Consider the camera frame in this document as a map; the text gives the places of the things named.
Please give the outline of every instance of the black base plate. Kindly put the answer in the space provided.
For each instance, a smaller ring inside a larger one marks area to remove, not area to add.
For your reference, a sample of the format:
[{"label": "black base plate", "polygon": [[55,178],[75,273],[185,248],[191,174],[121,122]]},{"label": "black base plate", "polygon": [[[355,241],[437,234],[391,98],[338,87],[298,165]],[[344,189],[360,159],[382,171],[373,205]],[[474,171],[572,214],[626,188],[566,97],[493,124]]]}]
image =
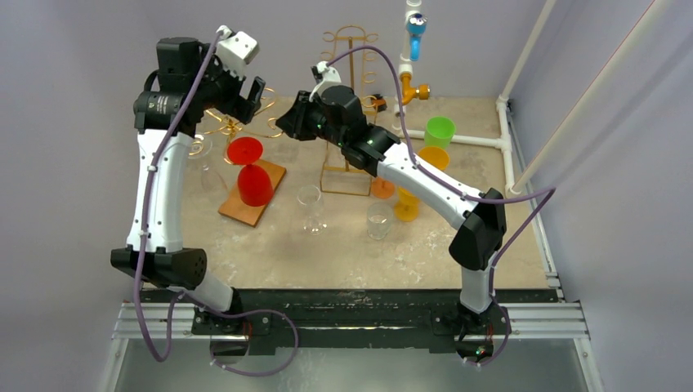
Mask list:
[{"label": "black base plate", "polygon": [[[454,353],[460,333],[459,290],[265,290],[238,289],[244,311],[273,309],[288,315],[299,328],[301,347],[417,348]],[[143,301],[168,302],[171,292],[143,293]],[[496,290],[500,303],[557,303],[555,290]],[[489,311],[495,331],[503,331],[500,311]],[[250,354],[271,355],[292,347],[289,325],[272,314],[248,318],[253,325]],[[242,325],[194,325],[193,333],[228,335]]]}]

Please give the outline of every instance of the green cup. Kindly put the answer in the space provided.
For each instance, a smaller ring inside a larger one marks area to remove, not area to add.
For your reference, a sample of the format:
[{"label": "green cup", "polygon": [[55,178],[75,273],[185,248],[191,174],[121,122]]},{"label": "green cup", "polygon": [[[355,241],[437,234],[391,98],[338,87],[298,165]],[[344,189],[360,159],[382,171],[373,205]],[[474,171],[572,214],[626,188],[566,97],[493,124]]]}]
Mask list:
[{"label": "green cup", "polygon": [[423,144],[428,147],[434,145],[446,149],[453,139],[455,125],[453,120],[447,117],[433,117],[426,123],[426,133],[423,135]]}]

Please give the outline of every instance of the red cup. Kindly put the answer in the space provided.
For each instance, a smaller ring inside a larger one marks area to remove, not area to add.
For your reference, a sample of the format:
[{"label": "red cup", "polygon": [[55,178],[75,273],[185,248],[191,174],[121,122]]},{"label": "red cup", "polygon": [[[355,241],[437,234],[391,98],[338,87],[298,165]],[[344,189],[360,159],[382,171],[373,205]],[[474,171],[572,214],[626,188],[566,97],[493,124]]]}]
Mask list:
[{"label": "red cup", "polygon": [[229,144],[226,155],[234,164],[246,165],[240,169],[237,180],[241,201],[250,207],[269,203],[275,195],[270,176],[262,167],[253,165],[262,156],[262,143],[252,137],[240,137]]},{"label": "red cup", "polygon": [[238,186],[240,199],[250,207],[264,206],[275,195],[270,176],[258,165],[247,165],[240,169]]}]

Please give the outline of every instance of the small black object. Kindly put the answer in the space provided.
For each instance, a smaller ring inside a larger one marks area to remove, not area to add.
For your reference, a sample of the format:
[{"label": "small black object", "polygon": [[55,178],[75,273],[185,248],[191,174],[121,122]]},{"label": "small black object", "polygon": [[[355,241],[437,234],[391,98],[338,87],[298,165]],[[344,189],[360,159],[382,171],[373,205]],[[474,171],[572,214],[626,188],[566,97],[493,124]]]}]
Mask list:
[{"label": "small black object", "polygon": [[387,103],[385,101],[385,98],[383,98],[382,95],[380,95],[380,94],[373,94],[373,96],[370,99],[370,103],[373,104],[377,100],[382,100],[382,105],[377,105],[375,107],[376,111],[378,113],[380,113],[380,112],[384,112],[385,110],[387,110]]},{"label": "small black object", "polygon": [[[491,188],[483,198],[501,199],[503,195]],[[485,270],[491,255],[500,249],[507,230],[505,206],[478,203],[471,213],[465,212],[463,216],[466,220],[449,246],[450,255],[468,270]]]}]

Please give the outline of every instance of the black joint housing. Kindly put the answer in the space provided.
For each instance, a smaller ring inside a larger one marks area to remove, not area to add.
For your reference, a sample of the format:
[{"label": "black joint housing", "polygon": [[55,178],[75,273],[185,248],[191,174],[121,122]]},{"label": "black joint housing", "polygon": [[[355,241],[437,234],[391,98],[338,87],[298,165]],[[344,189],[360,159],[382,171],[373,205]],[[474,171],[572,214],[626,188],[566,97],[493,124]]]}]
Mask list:
[{"label": "black joint housing", "polygon": [[[483,198],[502,199],[503,195],[491,188]],[[465,217],[467,219],[449,246],[450,255],[468,270],[485,270],[489,265],[489,258],[503,243],[503,235],[507,230],[505,206],[478,203]]]},{"label": "black joint housing", "polygon": [[[114,249],[110,264],[117,270],[135,277],[139,252],[132,247]],[[207,271],[207,254],[203,249],[183,248],[178,252],[147,252],[142,279],[156,287],[184,287],[194,290]]]}]

